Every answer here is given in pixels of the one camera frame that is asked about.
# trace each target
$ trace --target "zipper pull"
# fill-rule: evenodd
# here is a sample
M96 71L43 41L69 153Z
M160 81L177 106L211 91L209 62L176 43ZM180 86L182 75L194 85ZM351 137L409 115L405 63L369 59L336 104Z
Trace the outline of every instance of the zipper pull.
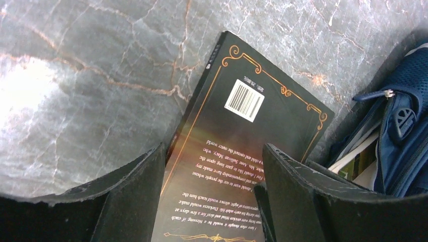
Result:
M382 97L382 96L384 96L388 99L390 97L395 96L395 93L392 89L388 89L385 91L370 92L370 93L358 95L358 96L353 97L352 100L354 100L356 102L362 102L362 101L366 101L366 100L370 100L370 99L378 98L378 97Z

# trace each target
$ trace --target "gold decorative flourish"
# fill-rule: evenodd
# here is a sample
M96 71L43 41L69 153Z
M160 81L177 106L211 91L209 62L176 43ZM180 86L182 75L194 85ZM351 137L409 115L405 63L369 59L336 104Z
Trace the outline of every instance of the gold decorative flourish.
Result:
M274 80L275 82L277 82L278 84L280 84L280 85L281 85L281 94L283 94L283 95L284 95L284 96L286 96L286 97L291 97L292 95L293 95L293 96L295 96L295 97L297 97L300 101L302 101L304 104L306 104L306 109L307 109L308 111L310 111L310 110L314 110L315 112L317 112L317 113L318 113L319 125L316 127L316 129L318 130L318 132L317 132L317 133L315 134L315 136L312 138L312 141L310 142L310 144L309 144L309 146L308 146L308 148L307 148L307 150L306 150L305 154L303 155L302 160L301 160L301 161L303 162L303 160L306 158L306 155L307 155L307 153L308 153L309 149L311 148L311 146L312 146L312 144L313 144L313 142L314 142L315 138L318 136L319 131L323 129L324 122L327 120L328 115L327 115L325 112L322 112L322 111L321 111L318 107L316 107L315 105L313 105L313 104L311 104L311 103L306 102L303 98L301 98L299 95L297 95L296 93L294 93L292 90L287 89L287 87L286 87L284 84L282 84L280 81L278 81L278 80L277 80L277 79L275 79L273 76L271 76L269 73L267 73L265 70L263 70L263 69L261 68L261 65L260 65L258 62L256 62L253 58L251 58L249 55L247 55L246 53L241 53L241 54L239 54L239 47L238 47L238 46L236 46L236 45L232 45L232 46L230 46L230 48L229 48L229 56L228 56L228 57L223 58L223 60L222 60L222 65L223 65L224 67L227 67L227 66L229 65L228 60L230 60L230 59L240 59L240 58L242 58L242 57L244 57L244 58L245 58L245 59L247 59L251 64L253 64L253 65L255 65L255 66L256 66L256 68L255 68L255 72L256 72L257 74L260 74L261 72L263 72L263 73L265 73L267 76L269 76L272 80Z
M291 94L293 94L293 92L291 90L288 90L285 86L281 87L281 94L283 94L286 97L291 96Z
M319 125L318 125L317 129L322 130L323 129L323 123L327 120L328 115L325 112L321 112L321 110L319 108L315 107L313 104L308 104L308 106L306 107L306 110L310 111L311 109L315 110L315 112L318 113Z
M179 234L170 234L170 233L164 233L165 237L168 236L178 236L182 240L194 240L197 238L206 238L210 239L211 241L217 242L217 241L224 241L224 242L256 242L256 240L246 240L244 237L236 237L236 238L223 238L219 236L219 234L215 236L208 236L206 234L199 234L199 235L179 235Z
M227 62L228 59L240 59L242 57L244 57L245 59L247 59L247 61L249 61L251 64L255 65L255 72L257 74L261 73L261 65L259 63L257 63L255 60L253 60L253 58L251 58L249 55L247 55L246 53L242 53L241 55L239 55L239 47L236 45L232 45L230 46L229 49L229 55L228 57L223 58L222 60L222 65L224 67L227 67L229 65L229 63Z

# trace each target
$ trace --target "mesh pocket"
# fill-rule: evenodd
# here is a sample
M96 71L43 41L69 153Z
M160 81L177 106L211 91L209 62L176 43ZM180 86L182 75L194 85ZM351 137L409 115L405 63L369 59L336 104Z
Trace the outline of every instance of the mesh pocket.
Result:
M405 57L385 80L387 85L411 87L421 92L422 115L425 115L428 111L428 48L421 48Z

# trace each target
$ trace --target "blue backpack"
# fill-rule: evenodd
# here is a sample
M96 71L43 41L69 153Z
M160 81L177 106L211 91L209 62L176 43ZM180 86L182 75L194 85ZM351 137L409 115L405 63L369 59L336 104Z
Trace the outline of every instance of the blue backpack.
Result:
M354 97L376 99L356 130L338 144L332 163L379 130L374 191L395 197L428 192L428 43L410 51L380 91Z

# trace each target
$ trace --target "zipper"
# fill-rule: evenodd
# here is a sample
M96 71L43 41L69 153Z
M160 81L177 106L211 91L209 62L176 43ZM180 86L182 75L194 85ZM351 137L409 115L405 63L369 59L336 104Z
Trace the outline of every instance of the zipper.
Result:
M414 166L417 164L418 161L422 159L422 157L425 155L427 150L428 150L428 136L423 139L422 143L418 146L416 151L411 155L409 161L404 165L403 169L398 174L397 179L389 189L390 191L392 191L391 195L396 197L399 196L400 188L403 186L403 184L406 181L405 178L408 177L410 173L414 170Z
M376 102L374 105L376 105L376 108L375 109L378 109L380 106L382 106L382 104L383 104L384 102L382 101L382 102ZM368 116L366 116L362 121L361 121L361 123L358 125L358 127L356 128L356 130L359 130L361 127L364 127L366 124L367 124L367 122L368 121L370 121L372 118L373 118L373 116L375 115L375 114L377 114L377 111L373 111L373 112L370 112L369 114L368 114ZM343 150L344 150L344 148L346 148L350 143L351 143L351 141L354 139L354 137L356 136L356 134L357 134L358 132L353 132L353 135L351 135L351 136L349 136L347 139L346 139L346 142L344 143L344 144L342 144L341 145L341 149L339 150L339 152L337 152L337 154L335 155L335 157L332 159L332 161L331 161L331 163L329 163L328 164L328 167L330 167L331 165L333 165L334 163L336 163L336 161L338 160L338 157L339 157L339 155L343 152Z
M395 96L395 92L392 89L387 89L384 91L370 92L370 93L362 94L359 96L355 96L352 98L352 100L354 100L356 102L362 102L362 101L367 101L367 100L382 97L382 96L389 99L390 97Z
M381 121L381 127L379 129L379 139L378 139L378 148L377 148L377 157L379 157L379 159L381 158L381 154L382 154L382 136L384 135L384 129L385 129L385 125L387 123L388 120L388 114L392 109L393 103L395 101L395 98L391 98L388 100L388 103L385 107L385 111L384 111L384 115L382 116L382 121ZM382 170L382 161L378 160L378 169ZM385 180L384 180L384 175L382 174L382 172L379 172L379 174L381 174L381 183L382 183L382 189L385 191Z

